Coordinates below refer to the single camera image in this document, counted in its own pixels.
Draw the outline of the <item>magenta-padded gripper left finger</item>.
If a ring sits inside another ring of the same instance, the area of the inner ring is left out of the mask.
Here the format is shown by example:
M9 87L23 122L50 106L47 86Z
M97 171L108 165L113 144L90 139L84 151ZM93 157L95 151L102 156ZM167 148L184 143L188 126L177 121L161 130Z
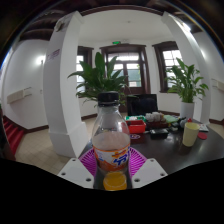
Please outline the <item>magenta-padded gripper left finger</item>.
M102 188L102 175L93 149L87 150L79 158L71 158L58 176L84 188Z

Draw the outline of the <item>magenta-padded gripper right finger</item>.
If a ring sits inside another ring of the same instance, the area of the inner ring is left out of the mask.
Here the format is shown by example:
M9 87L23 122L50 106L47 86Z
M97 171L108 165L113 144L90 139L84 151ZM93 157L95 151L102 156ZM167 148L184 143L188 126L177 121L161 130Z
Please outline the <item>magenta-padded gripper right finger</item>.
M128 171L133 188L140 188L167 176L155 158L147 159L134 148L129 149Z

